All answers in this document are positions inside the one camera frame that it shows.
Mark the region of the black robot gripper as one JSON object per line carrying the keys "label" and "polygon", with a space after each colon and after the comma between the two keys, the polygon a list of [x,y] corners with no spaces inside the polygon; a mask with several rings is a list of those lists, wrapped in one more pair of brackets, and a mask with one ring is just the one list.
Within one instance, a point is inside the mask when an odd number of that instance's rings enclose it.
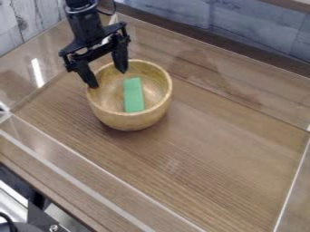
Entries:
{"label": "black robot gripper", "polygon": [[115,68],[126,73],[129,69],[130,35],[126,22],[103,25],[98,0],[66,0],[66,15],[74,34],[73,42],[59,51],[69,72],[77,71],[87,86],[99,87],[89,64],[111,53]]}

